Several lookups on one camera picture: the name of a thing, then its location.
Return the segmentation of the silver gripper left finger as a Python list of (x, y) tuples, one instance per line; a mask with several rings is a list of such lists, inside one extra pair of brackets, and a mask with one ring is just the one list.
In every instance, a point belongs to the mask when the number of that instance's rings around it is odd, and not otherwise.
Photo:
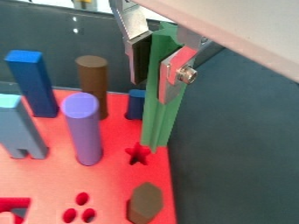
[(131, 82), (137, 85), (147, 78), (152, 32), (148, 29), (145, 16), (136, 3), (131, 0), (108, 0), (108, 2), (123, 34)]

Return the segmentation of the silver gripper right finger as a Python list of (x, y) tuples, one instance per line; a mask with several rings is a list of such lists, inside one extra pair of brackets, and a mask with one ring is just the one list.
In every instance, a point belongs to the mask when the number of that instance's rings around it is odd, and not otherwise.
[(224, 47), (183, 26), (177, 28), (177, 40), (183, 47), (160, 62), (159, 102), (169, 103), (179, 95), (183, 85), (192, 84), (195, 67), (215, 56)]

